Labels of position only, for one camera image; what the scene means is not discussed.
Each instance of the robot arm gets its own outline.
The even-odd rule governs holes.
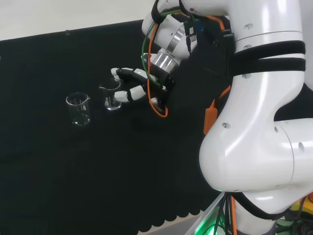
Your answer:
[[[275,51],[276,45],[284,42],[303,41],[298,0],[159,0],[156,7],[159,13],[180,8],[198,18],[228,15],[239,55],[255,57],[257,53],[268,53],[269,48]],[[145,35],[152,23],[149,13],[142,24]],[[151,57],[151,75],[156,81],[166,81],[160,80],[162,74],[171,76],[190,55],[184,25],[167,16],[159,25],[155,43],[162,49]],[[196,44],[197,41],[191,42],[191,51]],[[256,62],[287,59],[302,63],[304,52],[281,50],[273,56],[257,58]],[[313,121],[306,120],[305,125],[302,120],[274,122],[277,110],[301,91],[304,71],[286,67],[252,70],[249,62],[242,62],[243,72],[233,75],[228,102],[201,145],[200,166],[213,188],[242,192],[260,210],[278,214],[313,191],[309,180],[313,172],[302,170],[313,162],[313,137],[308,133]],[[136,97],[145,95],[144,86],[135,90],[140,94]],[[120,100],[127,101],[126,95],[123,92],[115,97],[124,96]],[[236,214],[238,229],[244,234],[265,234],[274,224],[251,215],[238,203]]]

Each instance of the black tablecloth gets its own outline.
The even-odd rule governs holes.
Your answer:
[[[0,43],[1,234],[135,235],[218,195],[198,159],[205,108],[228,86],[218,48],[199,38],[167,119],[147,100],[103,109],[110,69],[141,68],[141,22]],[[65,98],[77,91],[92,100],[89,128],[70,125]],[[277,118],[313,117],[312,104],[304,87]]]

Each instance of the white wall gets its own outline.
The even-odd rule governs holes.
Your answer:
[[[313,90],[313,0],[300,0],[304,41],[306,43],[307,70],[305,81]]]
[[[141,20],[154,0],[0,0],[0,41]]]

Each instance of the black strap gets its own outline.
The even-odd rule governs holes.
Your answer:
[[[256,205],[254,205],[252,202],[250,202],[249,199],[242,193],[242,192],[233,192],[231,195],[234,197],[234,199],[244,208],[246,209],[250,214],[254,215],[255,217],[258,217],[260,219],[267,219],[267,220],[277,220],[281,217],[283,217],[289,209],[285,210],[284,212],[278,213],[278,214],[268,214],[258,208]]]
[[[165,20],[166,16],[161,16],[159,11],[157,10],[157,3],[158,3],[158,0],[156,0],[155,4],[153,5],[151,16],[155,23],[161,24]]]
[[[306,61],[302,58],[268,58],[287,54],[305,54],[303,41],[286,41],[252,47],[236,53],[230,62],[230,74],[274,71],[305,71]]]
[[[128,90],[127,91],[127,99],[129,100],[129,102],[133,102],[133,98],[132,98],[132,93],[131,93],[131,90]]]
[[[277,55],[305,54],[305,43],[303,41],[285,41],[265,44],[242,50],[234,55],[235,61],[257,60]]]
[[[255,72],[274,71],[305,71],[306,61],[302,58],[272,58],[261,59],[248,62],[233,61],[231,63],[230,74],[237,76]]]
[[[125,82],[135,81],[142,85],[147,81],[145,77],[135,73],[134,70],[117,69],[116,74]]]

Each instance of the glass beaker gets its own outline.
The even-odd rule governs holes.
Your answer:
[[[67,99],[67,107],[71,121],[76,126],[84,126],[90,123],[90,97],[81,92],[70,94]]]
[[[102,82],[99,86],[102,91],[104,107],[108,110],[117,110],[122,106],[122,102],[115,99],[114,94],[121,90],[120,80],[110,78],[106,82]]]

